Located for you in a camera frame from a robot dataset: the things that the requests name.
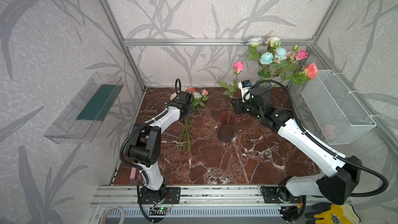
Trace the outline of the blue purple glass vase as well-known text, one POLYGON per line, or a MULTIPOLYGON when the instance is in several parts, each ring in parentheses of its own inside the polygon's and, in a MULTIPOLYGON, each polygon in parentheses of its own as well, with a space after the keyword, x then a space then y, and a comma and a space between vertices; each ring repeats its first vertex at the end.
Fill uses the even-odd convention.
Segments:
POLYGON ((270 82, 265 82, 265 83, 261 83, 261 84, 257 85, 257 87, 264 88, 265 91, 271 91, 271 89, 273 88, 273 84, 270 82))

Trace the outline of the red glass vase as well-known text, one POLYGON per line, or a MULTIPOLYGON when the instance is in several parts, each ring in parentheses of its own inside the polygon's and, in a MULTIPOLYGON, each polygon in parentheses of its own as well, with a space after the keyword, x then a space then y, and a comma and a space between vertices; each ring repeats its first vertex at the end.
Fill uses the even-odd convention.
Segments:
POLYGON ((229 143, 234 138, 235 125, 238 122, 237 114, 232 110, 223 111, 219 116, 217 137, 223 143, 229 143))

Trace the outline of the small magenta rose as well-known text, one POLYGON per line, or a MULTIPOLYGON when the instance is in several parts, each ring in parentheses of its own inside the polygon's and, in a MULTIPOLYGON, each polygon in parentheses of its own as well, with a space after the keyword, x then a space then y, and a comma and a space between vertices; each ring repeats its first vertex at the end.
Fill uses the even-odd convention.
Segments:
MULTIPOLYGON (((235 62, 233 65, 233 74, 234 74, 234 79, 232 81, 232 84, 227 84, 224 81, 217 81, 217 84, 224 89, 223 94, 229 96, 231 99, 234 98, 234 94, 238 89, 238 76, 239 74, 242 73, 244 70, 244 64, 242 62, 235 62)), ((230 105, 230 108, 227 113, 227 117, 223 117, 220 121, 223 124, 229 124, 231 117, 233 115, 233 105, 230 105)))

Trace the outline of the teal peony spray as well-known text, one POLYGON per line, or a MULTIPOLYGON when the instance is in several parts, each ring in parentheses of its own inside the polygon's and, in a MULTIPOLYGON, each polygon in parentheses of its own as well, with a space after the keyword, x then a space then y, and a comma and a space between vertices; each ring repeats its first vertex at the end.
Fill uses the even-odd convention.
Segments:
POLYGON ((287 81, 286 67, 289 65, 287 53, 287 50, 282 47, 271 48, 263 53, 259 58, 259 79, 266 80, 279 77, 281 82, 287 81))

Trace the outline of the white blue rose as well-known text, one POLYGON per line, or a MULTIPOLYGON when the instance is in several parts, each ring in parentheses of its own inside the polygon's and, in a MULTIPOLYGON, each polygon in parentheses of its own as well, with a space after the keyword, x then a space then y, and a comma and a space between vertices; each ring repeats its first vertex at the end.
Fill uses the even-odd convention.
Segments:
POLYGON ((249 40, 247 40, 246 45, 248 46, 249 50, 249 60, 256 60, 259 61, 260 55, 258 52, 258 47, 262 46, 263 44, 263 38, 260 36, 252 37, 249 40))

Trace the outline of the coral pink rose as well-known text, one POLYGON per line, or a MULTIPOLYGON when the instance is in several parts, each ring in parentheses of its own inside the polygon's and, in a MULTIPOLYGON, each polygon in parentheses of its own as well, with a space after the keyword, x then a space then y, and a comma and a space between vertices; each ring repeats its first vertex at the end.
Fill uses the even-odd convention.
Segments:
POLYGON ((291 75, 286 75, 285 72, 281 72, 281 82, 285 82, 291 80, 294 85, 300 86, 303 83, 306 83, 310 80, 314 80, 314 78, 318 75, 319 71, 315 63, 309 64, 302 71, 293 73, 291 75))

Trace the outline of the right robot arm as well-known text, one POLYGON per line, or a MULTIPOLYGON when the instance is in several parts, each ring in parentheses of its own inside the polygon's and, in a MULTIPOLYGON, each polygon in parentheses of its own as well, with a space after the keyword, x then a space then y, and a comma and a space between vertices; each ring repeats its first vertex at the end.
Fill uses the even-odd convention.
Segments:
POLYGON ((249 80, 238 83, 240 99, 232 99, 235 112, 249 114, 258 119, 266 128, 289 141, 306 154, 320 169, 312 176, 287 177, 279 185, 281 198, 288 196, 324 197, 330 202, 342 205, 349 197, 376 196, 388 189, 388 180, 380 173, 366 168, 355 156, 347 157, 332 149, 305 129, 297 118, 295 110, 290 112, 274 108, 270 92, 261 87, 263 81, 252 84, 249 80), (379 178, 381 185, 373 191, 355 193, 361 172, 367 172, 379 178))

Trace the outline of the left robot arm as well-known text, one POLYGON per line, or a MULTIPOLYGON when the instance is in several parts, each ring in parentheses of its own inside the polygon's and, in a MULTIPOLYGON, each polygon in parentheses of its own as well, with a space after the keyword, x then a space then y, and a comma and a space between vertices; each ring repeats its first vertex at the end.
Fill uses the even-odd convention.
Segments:
POLYGON ((166 198, 166 185, 161 175, 158 158, 161 154, 161 135, 174 122, 193 116, 192 95, 182 91, 180 79, 175 81, 176 96, 166 103, 165 109, 144 123, 133 125, 133 131, 120 147, 122 164, 137 169, 144 184, 138 190, 140 197, 153 201, 166 198))

